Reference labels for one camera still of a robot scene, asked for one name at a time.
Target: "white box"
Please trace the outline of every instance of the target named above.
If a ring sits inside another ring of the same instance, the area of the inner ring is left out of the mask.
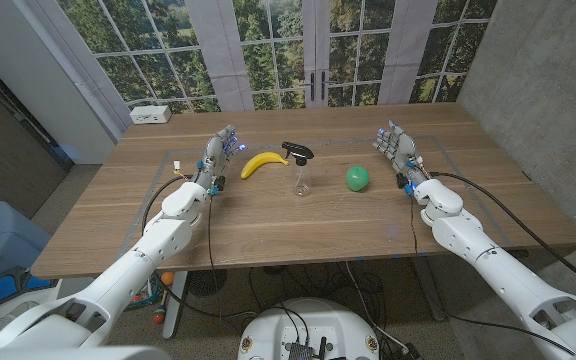
[[[170,119],[168,106],[135,106],[130,112],[135,124],[163,124]]]

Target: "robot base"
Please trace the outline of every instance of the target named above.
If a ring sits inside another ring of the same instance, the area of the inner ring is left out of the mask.
[[[306,341],[306,328],[295,314],[288,312],[299,330],[283,309],[264,311],[244,330],[239,342],[238,359],[311,359],[325,358],[378,359],[379,345],[375,332],[359,315],[329,300],[298,298],[284,301],[284,306],[298,313],[308,325],[310,338]]]

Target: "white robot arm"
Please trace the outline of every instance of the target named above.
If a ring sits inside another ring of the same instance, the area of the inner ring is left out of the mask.
[[[236,151],[228,126],[206,146],[199,171],[166,197],[143,237],[84,290],[36,306],[0,331],[1,348],[78,348],[104,344],[110,329],[153,271],[181,251],[201,221],[196,204],[221,190]]]
[[[570,350],[533,337],[544,357],[576,359],[576,296],[548,285],[492,241],[461,197],[429,178],[412,138],[392,121],[390,127],[379,130],[373,146],[393,162],[399,187],[426,205],[421,217],[435,240],[472,265],[527,330]]]

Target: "banana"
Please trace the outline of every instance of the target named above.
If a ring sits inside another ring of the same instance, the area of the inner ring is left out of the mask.
[[[281,155],[273,152],[261,153],[248,161],[244,169],[241,170],[241,178],[245,179],[250,176],[258,167],[269,162],[280,162],[288,166],[289,162],[284,160]]]

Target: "trigger sprayer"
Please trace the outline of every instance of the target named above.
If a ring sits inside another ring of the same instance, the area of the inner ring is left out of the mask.
[[[297,164],[293,170],[295,194],[299,196],[310,194],[310,171],[306,165],[308,164],[308,160],[314,158],[315,155],[307,147],[287,141],[284,141],[281,147],[288,151],[286,153],[286,159],[292,155]]]

